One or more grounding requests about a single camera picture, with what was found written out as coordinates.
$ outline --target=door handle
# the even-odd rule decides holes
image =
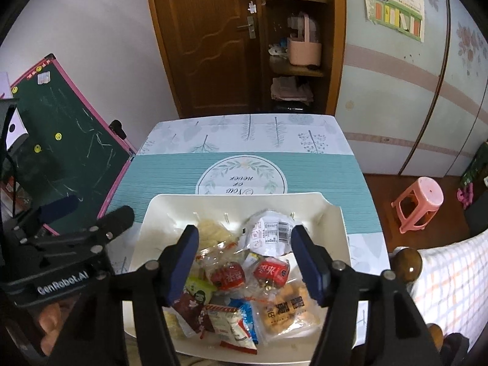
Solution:
[[[249,29],[249,38],[256,38],[256,30],[254,29],[254,17],[247,17],[247,25],[237,26],[236,29]]]

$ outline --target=pink stool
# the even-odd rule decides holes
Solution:
[[[415,209],[408,217],[405,217],[400,206],[405,198],[410,198],[415,203]],[[391,206],[396,208],[400,219],[400,233],[407,231],[423,230],[429,221],[434,217],[439,207],[444,201],[441,187],[432,178],[418,178],[409,188],[407,188]],[[425,223],[416,225],[425,216]]]

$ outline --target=tablecloth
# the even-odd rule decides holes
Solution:
[[[150,200],[158,194],[277,194],[319,191],[342,208],[352,267],[380,274],[389,259],[359,165],[332,116],[239,114],[157,124],[122,178],[108,211],[129,205],[133,228],[109,246],[128,270]],[[364,342],[367,303],[358,310]]]

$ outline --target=pink basket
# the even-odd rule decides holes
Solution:
[[[308,14],[304,14],[305,35],[304,41],[299,38],[288,39],[288,57],[294,66],[320,66],[322,44],[310,42],[310,22]]]

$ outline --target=poster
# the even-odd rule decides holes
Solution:
[[[424,42],[424,0],[365,0],[368,19]]]

